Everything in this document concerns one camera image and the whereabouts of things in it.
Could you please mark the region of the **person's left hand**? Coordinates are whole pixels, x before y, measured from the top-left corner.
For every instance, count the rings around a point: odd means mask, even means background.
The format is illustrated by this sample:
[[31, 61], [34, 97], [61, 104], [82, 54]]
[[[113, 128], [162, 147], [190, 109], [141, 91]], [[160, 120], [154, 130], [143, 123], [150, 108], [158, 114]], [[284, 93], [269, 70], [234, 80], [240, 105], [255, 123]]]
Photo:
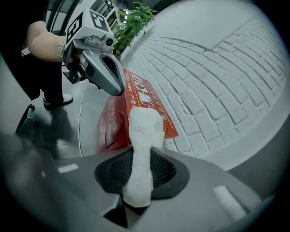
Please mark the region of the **person's left hand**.
[[79, 64], [86, 69], [88, 67], [88, 61], [85, 59], [84, 62], [82, 62], [81, 57], [82, 50], [73, 50], [70, 54], [68, 54], [64, 59], [67, 69], [76, 69]]

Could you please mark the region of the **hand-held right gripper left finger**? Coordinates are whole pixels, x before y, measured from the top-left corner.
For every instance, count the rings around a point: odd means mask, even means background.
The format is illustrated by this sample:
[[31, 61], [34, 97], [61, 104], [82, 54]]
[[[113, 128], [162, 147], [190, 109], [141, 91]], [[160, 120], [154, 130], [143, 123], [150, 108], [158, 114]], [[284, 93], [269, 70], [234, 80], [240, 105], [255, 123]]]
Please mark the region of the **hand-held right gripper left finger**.
[[54, 160], [45, 154], [45, 176], [66, 232], [128, 232], [119, 194], [107, 193], [95, 179], [96, 167], [130, 151], [123, 148], [99, 155]]

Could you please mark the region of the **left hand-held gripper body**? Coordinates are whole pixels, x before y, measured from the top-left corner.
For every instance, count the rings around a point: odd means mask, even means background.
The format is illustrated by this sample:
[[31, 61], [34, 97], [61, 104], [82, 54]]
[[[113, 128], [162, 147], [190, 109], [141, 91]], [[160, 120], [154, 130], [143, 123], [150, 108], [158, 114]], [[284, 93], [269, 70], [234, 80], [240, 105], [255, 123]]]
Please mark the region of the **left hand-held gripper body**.
[[68, 26], [65, 33], [65, 45], [63, 62], [70, 70], [64, 75], [75, 84], [86, 78], [85, 64], [73, 64], [70, 58], [75, 51], [88, 50], [97, 53], [113, 56], [113, 33], [104, 16], [89, 8], [85, 8], [79, 16]]

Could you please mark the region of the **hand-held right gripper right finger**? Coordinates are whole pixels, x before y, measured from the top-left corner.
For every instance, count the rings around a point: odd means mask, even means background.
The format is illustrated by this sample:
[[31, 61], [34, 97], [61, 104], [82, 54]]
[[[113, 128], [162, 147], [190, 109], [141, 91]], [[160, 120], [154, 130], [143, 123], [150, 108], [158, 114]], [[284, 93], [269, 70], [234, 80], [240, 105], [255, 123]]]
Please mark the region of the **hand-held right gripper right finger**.
[[174, 198], [152, 201], [131, 232], [245, 232], [273, 202], [213, 163], [153, 150], [186, 165], [190, 178]]

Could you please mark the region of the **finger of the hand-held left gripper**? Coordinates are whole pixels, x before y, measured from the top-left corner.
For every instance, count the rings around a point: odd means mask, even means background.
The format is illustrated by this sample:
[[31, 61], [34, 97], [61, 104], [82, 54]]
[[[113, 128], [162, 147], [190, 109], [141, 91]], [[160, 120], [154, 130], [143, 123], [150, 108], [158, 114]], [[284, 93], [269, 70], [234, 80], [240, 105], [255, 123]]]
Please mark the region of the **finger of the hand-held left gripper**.
[[90, 83], [97, 86], [98, 89], [101, 89], [101, 87], [97, 83], [96, 71], [93, 67], [87, 67], [85, 71], [85, 75]]
[[96, 71], [97, 83], [102, 90], [113, 96], [121, 96], [125, 91], [125, 75], [120, 62], [110, 53], [101, 51], [82, 51], [82, 62]]

